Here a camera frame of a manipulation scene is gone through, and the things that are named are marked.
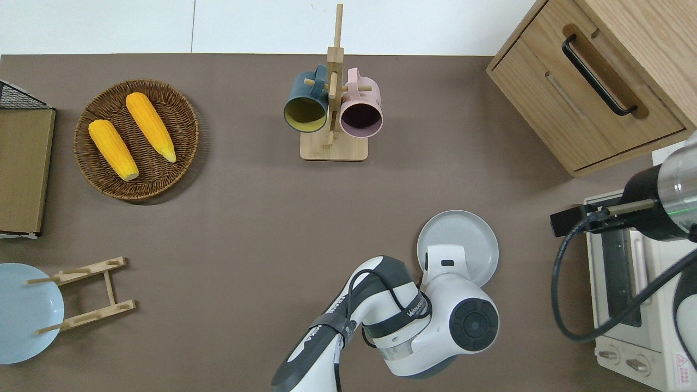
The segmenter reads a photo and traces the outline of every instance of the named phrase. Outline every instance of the pink mug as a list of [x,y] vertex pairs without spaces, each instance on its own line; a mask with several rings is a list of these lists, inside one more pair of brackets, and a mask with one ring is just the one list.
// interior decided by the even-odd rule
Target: pink mug
[[[339,124],[350,136],[371,137],[383,127],[380,88],[373,79],[360,76],[358,68],[351,68],[348,73],[348,92],[342,97]],[[358,86],[370,86],[371,91],[358,91]]]

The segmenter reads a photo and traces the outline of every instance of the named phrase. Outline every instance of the white wall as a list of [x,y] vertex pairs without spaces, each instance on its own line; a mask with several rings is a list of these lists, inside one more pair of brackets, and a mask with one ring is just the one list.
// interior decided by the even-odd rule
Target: white wall
[[[326,53],[336,1],[0,0],[0,54]],[[534,0],[343,0],[347,54],[493,55]]]

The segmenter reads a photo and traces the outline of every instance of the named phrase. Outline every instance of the oven knob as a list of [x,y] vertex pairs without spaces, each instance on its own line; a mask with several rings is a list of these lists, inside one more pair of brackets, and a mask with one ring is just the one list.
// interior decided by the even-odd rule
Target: oven knob
[[599,356],[600,358],[605,358],[609,362],[612,362],[614,365],[617,365],[620,362],[620,354],[619,351],[617,350],[617,347],[610,345],[605,350],[597,350],[596,349],[596,355]]
[[651,367],[649,366],[649,361],[643,355],[638,355],[634,359],[627,359],[626,363],[627,366],[634,369],[642,376],[648,376],[651,374]]
[[617,359],[617,353],[612,351],[598,351],[598,355],[607,359]]

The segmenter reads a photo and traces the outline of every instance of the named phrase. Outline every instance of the mug handle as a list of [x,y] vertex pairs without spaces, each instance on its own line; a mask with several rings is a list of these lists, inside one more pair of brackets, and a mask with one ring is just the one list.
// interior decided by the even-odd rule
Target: mug handle
[[327,66],[319,64],[317,69],[314,70],[314,86],[310,90],[310,95],[319,98],[324,90],[324,84],[327,82]]
[[360,80],[360,73],[358,68],[351,68],[348,70],[348,80],[346,81],[346,87],[348,89],[348,99],[357,100],[360,95],[358,93],[358,81]]

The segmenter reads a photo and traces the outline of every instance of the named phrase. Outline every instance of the dark teal mug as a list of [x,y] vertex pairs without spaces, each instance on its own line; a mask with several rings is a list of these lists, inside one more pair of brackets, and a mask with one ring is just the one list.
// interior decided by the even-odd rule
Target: dark teal mug
[[[305,79],[314,80],[314,86],[305,84]],[[320,64],[313,71],[299,74],[283,108],[283,117],[293,129],[303,132],[316,132],[327,122],[329,96],[324,89],[327,82],[327,67]]]

